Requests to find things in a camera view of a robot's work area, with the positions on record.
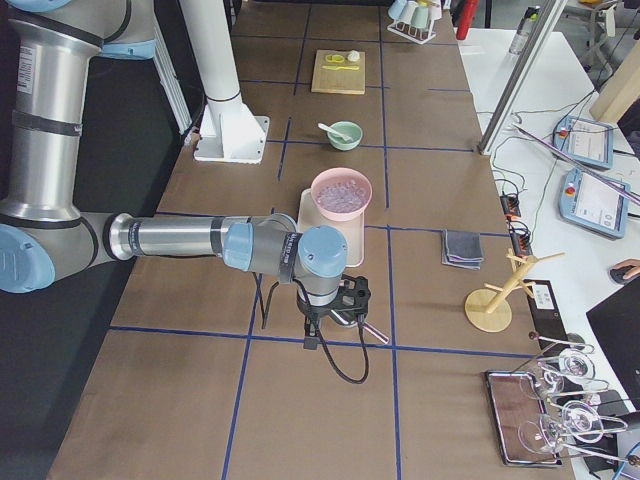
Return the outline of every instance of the brown tray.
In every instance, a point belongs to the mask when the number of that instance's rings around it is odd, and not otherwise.
[[[520,443],[518,427],[526,421],[537,422],[546,413],[544,403],[527,397],[520,382],[531,382],[525,372],[485,372],[489,400],[500,453],[505,465],[518,467],[559,467],[562,461],[557,454],[538,454],[528,451]]]

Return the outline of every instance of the white desk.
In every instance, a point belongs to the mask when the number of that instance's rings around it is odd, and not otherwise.
[[[507,51],[513,34],[513,31],[507,30],[471,29],[467,39],[460,42],[465,71],[483,130],[491,115],[482,112],[493,112],[517,61]],[[553,33],[526,80],[514,111],[555,110],[577,102],[592,89],[591,82],[564,36]],[[594,94],[584,109],[578,107],[572,115],[592,118],[588,107],[596,98],[597,94]],[[534,135],[545,137],[569,108],[561,112],[522,113],[522,126]],[[513,135],[516,135],[513,131],[503,132],[496,146]],[[615,149],[631,152],[619,130],[615,132],[614,139]],[[496,166],[516,171],[526,179],[527,190],[520,194],[520,209],[523,222],[531,229],[534,228],[535,212],[553,164],[550,153],[526,140],[511,139],[495,152]],[[538,213],[532,244],[534,253],[539,257],[557,252],[565,252],[566,255],[542,262],[530,276],[551,281],[566,331],[577,333],[588,343],[596,345],[594,363],[597,376],[609,380],[612,388],[622,398],[627,398],[609,362],[597,347],[586,312],[620,287],[609,278],[609,267],[626,258],[640,257],[640,222],[630,220],[625,238],[614,241],[562,220],[558,198],[564,176],[569,170],[571,167],[561,161],[556,164]],[[605,174],[630,183],[634,191],[640,190],[640,163],[634,157],[616,155],[614,168]],[[506,173],[506,176],[518,187],[521,186],[522,182],[516,175]],[[502,190],[502,183],[497,183],[498,190]],[[512,189],[505,185],[505,191]],[[638,210],[635,206],[630,208],[632,212],[637,213]],[[574,463],[574,469],[577,478],[590,478],[582,462]]]

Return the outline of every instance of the cutting board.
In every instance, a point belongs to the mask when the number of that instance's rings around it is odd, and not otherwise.
[[[316,62],[313,66],[313,80],[311,91],[317,93],[344,93],[348,95],[364,95],[364,68],[365,55],[360,53],[357,62],[347,60],[349,51],[338,50],[318,50],[316,52]],[[327,55],[342,55],[343,63],[333,63],[327,61]],[[357,67],[357,70],[342,69],[339,67]]]

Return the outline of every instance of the hand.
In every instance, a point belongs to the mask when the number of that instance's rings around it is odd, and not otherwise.
[[[623,262],[616,263],[612,268],[616,269],[628,266],[631,266],[633,268],[625,273],[624,277],[622,278],[628,280],[631,277],[635,277],[636,275],[640,274],[640,260],[638,260],[637,258],[629,258],[628,260],[625,260]]]

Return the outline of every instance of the blue joint cap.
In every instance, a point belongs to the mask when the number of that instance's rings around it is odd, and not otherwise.
[[[137,43],[106,43],[99,57],[116,60],[149,60],[156,54],[156,40]]]
[[[51,257],[32,236],[0,225],[0,290],[28,293],[48,287],[55,278]]]
[[[302,265],[314,275],[334,278],[347,266],[347,241],[333,227],[320,225],[307,230],[298,244]]]
[[[253,255],[253,225],[234,223],[224,237],[222,260],[225,265],[246,272]]]
[[[41,13],[64,7],[71,0],[7,0],[7,3],[18,10]]]

